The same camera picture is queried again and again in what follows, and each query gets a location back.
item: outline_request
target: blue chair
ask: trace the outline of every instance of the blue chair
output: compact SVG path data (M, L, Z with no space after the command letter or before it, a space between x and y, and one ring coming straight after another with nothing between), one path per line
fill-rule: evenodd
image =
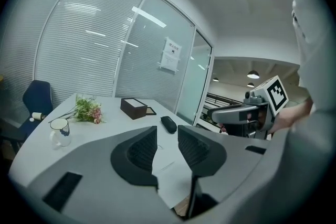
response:
M22 97L23 103L29 111L29 118L21 125L19 130L25 134L26 138L30 136L33 130L41 121L31 122L31 114L39 112L48 115L52 111L53 102L51 100L51 86L49 82L33 80Z

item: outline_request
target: white desk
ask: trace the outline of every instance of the white desk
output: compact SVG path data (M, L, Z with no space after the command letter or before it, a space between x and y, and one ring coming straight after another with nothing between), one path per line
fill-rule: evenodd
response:
M102 104L105 122L96 125L70 119L71 144L54 150L49 140L51 128L48 122L71 110L75 98L75 94L69 97L32 132L10 167L9 177L12 180L28 187L40 173L80 145L134 129L157 126L158 149L153 160L153 175L158 178L159 195L170 208L189 195L191 170L178 149L177 132L168 133L161 123L161 117L169 116L176 125L189 125L188 123L154 100L140 101L152 107L157 115L132 120L120 110L120 98L97 97L96 101Z

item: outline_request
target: window blinds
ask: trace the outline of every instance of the window blinds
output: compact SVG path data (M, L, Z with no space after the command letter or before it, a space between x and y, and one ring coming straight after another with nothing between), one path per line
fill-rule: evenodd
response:
M154 99L174 112L194 29L164 0L145 0L125 47L115 96ZM182 46L176 73L159 68L166 37Z
M41 38L35 69L36 79L50 82L54 106L75 92L112 96L132 9L141 1L59 1Z
M22 96L33 77L36 46L46 19L57 0L16 0L2 39L0 74L4 76L2 111L23 123L29 116Z

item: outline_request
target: brown box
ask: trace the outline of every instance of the brown box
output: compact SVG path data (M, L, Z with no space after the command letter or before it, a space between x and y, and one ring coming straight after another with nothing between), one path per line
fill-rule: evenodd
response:
M135 100L136 102L143 104L143 106L133 106L126 100ZM147 113L147 105L135 98L122 98L120 103L120 109L133 120L145 117Z

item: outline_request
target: flower bouquet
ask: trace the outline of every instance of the flower bouquet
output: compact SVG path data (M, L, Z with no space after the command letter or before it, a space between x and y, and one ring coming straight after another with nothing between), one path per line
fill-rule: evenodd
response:
M103 122L101 113L101 104L97 103L96 97L84 98L82 95L76 95L76 105L66 114L66 119L75 118L78 121L88 121L94 124Z

